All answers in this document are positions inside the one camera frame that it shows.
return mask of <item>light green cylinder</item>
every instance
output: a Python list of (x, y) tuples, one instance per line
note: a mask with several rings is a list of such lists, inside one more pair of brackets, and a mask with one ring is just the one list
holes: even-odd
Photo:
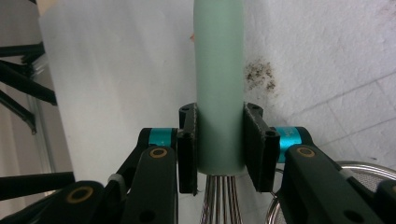
[(236, 175), (244, 169), (243, 2), (195, 0), (198, 170)]

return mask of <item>metal whisk wire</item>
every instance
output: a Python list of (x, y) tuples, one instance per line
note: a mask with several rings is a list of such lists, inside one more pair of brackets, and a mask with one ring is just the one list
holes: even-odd
[(234, 176), (207, 176), (200, 223), (243, 224), (239, 212)]

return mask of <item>dark stain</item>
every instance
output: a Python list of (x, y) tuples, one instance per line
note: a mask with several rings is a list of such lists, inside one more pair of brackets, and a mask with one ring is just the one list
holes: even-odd
[(245, 79), (249, 91), (255, 88), (264, 88), (266, 92), (273, 93), (276, 89), (273, 68), (264, 60), (256, 60), (245, 66)]

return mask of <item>white surface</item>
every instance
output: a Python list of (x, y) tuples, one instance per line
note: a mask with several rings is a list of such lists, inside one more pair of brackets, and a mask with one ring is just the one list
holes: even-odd
[[(176, 127), (178, 108), (195, 101), (192, 2), (61, 0), (41, 18), (78, 179), (105, 182), (141, 128)], [(395, 168), (395, 2), (245, 5), (247, 64), (265, 67), (246, 80), (246, 101), (263, 106), (271, 126), (309, 127), (334, 157)], [(268, 200), (238, 181), (243, 216), (255, 223)], [(196, 203), (180, 199), (180, 223), (198, 223)]]

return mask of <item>tile grout line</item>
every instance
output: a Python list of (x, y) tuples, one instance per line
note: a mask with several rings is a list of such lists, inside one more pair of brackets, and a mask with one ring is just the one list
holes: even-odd
[(390, 100), (389, 96), (385, 93), (385, 91), (384, 91), (384, 89), (382, 88), (381, 84), (379, 84), (378, 80), (377, 80), (375, 83), (376, 83), (376, 85), (378, 86), (378, 88), (381, 90), (382, 94), (385, 95), (385, 97), (386, 97), (387, 100), (388, 100), (388, 103), (392, 106), (393, 111), (396, 113), (396, 107), (395, 107), (395, 105), (393, 105), (393, 102)]
[(372, 125), (372, 126), (370, 126), (370, 127), (364, 128), (364, 129), (359, 130), (359, 131), (357, 131), (357, 132), (354, 132), (354, 133), (348, 134), (348, 135), (346, 135), (346, 136), (343, 136), (343, 137), (337, 138), (337, 139), (335, 139), (335, 140), (332, 140), (331, 142), (326, 143), (326, 144), (324, 144), (324, 145), (321, 145), (320, 147), (324, 147), (324, 146), (329, 145), (329, 144), (331, 144), (331, 143), (333, 143), (333, 142), (340, 141), (340, 140), (342, 140), (342, 139), (344, 139), (344, 138), (348, 138), (348, 137), (350, 137), (350, 136), (353, 135), (353, 134), (364, 132), (364, 131), (366, 131), (366, 130), (368, 130), (368, 129), (374, 128), (375, 126), (378, 126), (378, 125), (381, 125), (381, 124), (384, 124), (384, 123), (386, 123), (386, 122), (390, 122), (390, 121), (393, 121), (393, 120), (396, 120), (396, 118), (384, 120), (384, 121), (382, 121), (382, 122), (377, 123), (376, 125)]
[(385, 75), (385, 76), (383, 76), (383, 77), (379, 77), (379, 78), (377, 78), (377, 79), (375, 79), (375, 80), (372, 80), (372, 81), (370, 81), (370, 82), (367, 82), (367, 83), (365, 83), (365, 84), (362, 84), (362, 85), (360, 85), (360, 86), (358, 86), (358, 87), (355, 87), (355, 88), (353, 88), (353, 89), (351, 89), (351, 90), (349, 90), (349, 91), (345, 91), (345, 92), (343, 92), (343, 93), (336, 94), (336, 95), (334, 95), (333, 97), (331, 97), (331, 98), (329, 98), (329, 99), (327, 99), (327, 100), (325, 100), (325, 101), (322, 101), (322, 102), (317, 103), (317, 104), (315, 104), (315, 105), (311, 105), (311, 106), (309, 106), (309, 107), (307, 107), (307, 108), (305, 108), (305, 109), (303, 109), (303, 110), (301, 110), (301, 111), (299, 111), (299, 112), (292, 113), (289, 117), (294, 117), (294, 116), (303, 114), (304, 112), (306, 112), (306, 111), (308, 111), (308, 110), (310, 110), (310, 109), (313, 109), (313, 108), (315, 108), (315, 107), (317, 107), (317, 106), (319, 106), (319, 105), (323, 105), (323, 104), (329, 103), (330, 101), (332, 101), (332, 100), (334, 100), (334, 99), (336, 99), (336, 98), (338, 98), (338, 97), (340, 97), (340, 96), (349, 94), (349, 93), (351, 93), (351, 92), (353, 92), (353, 91), (355, 91), (355, 90), (357, 90), (357, 89), (360, 89), (360, 88), (362, 88), (362, 87), (369, 86), (369, 85), (373, 84), (374, 82), (377, 82), (379, 79), (382, 79), (382, 78), (385, 78), (385, 77), (390, 77), (390, 76), (392, 76), (392, 75), (396, 75), (396, 72), (391, 72), (390, 74), (387, 74), (387, 75)]

